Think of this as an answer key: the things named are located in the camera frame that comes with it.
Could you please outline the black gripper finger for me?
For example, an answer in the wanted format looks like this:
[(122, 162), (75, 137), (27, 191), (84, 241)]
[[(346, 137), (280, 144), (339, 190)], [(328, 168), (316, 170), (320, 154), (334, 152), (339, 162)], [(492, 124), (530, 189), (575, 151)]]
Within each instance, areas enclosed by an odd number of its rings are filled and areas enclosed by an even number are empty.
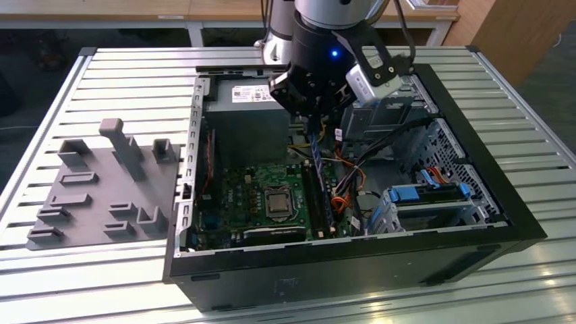
[(306, 124), (306, 132), (315, 133), (315, 102), (298, 89), (290, 73), (274, 75), (268, 79), (270, 94), (288, 113)]
[(332, 93), (326, 97), (327, 116), (323, 118), (327, 126), (335, 128), (340, 125), (346, 109), (356, 101), (356, 95), (351, 89), (351, 85), (344, 83)]

